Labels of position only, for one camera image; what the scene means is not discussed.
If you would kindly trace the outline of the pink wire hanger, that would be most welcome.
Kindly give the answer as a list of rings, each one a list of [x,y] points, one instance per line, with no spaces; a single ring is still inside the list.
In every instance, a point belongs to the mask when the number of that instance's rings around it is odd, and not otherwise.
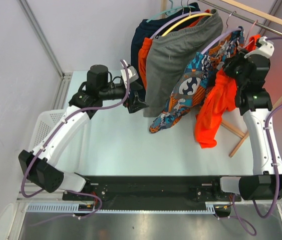
[[[255,20],[254,23],[251,25],[251,27],[250,27],[250,29],[247,33],[247,36],[245,38],[245,42],[244,42],[244,46],[243,46],[244,48],[246,48],[247,46],[249,46],[253,42],[253,40],[250,40],[250,34],[251,34],[251,32],[252,32],[252,30],[253,30],[253,28],[254,28],[254,26],[256,25],[257,22],[258,22],[258,20]]]

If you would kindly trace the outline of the bright orange shorts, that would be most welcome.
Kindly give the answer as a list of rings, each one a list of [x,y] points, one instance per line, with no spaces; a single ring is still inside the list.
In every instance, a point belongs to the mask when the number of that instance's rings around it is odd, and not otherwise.
[[[244,37],[234,37],[232,33],[218,46],[207,52],[211,62],[209,79],[215,79],[215,84],[207,90],[203,106],[196,116],[194,137],[201,148],[213,148],[217,145],[215,136],[221,125],[223,113],[236,108],[234,99],[237,86],[235,80],[228,77],[223,71],[225,60],[234,56],[242,48],[249,52],[255,50],[255,44],[259,38],[259,34],[254,35],[249,38],[247,45],[245,45]]]

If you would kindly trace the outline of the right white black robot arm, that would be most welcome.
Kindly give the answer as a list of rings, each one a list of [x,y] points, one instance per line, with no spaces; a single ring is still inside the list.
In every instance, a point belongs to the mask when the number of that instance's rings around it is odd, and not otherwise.
[[[263,88],[269,69],[269,57],[257,50],[242,49],[225,61],[223,70],[235,79],[235,105],[249,132],[253,174],[222,177],[220,183],[211,188],[212,196],[218,201],[224,200],[229,193],[238,194],[247,201],[282,198],[282,160],[270,115],[270,95]]]

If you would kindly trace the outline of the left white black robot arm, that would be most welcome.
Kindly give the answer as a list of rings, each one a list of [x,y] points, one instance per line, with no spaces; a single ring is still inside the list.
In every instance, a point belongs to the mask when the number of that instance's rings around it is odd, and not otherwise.
[[[81,83],[78,91],[72,96],[68,107],[61,119],[56,123],[48,135],[31,151],[23,150],[18,156],[23,180],[21,193],[26,198],[33,194],[26,194],[25,183],[30,181],[40,187],[41,191],[53,193],[63,190],[74,193],[81,200],[87,199],[91,194],[88,180],[75,172],[57,169],[57,164],[63,151],[76,133],[86,125],[97,111],[106,110],[104,101],[117,100],[113,108],[126,104],[130,106],[133,97],[131,89],[138,88],[137,71],[125,60],[121,61],[123,69],[118,83],[101,64],[90,67],[86,80]]]

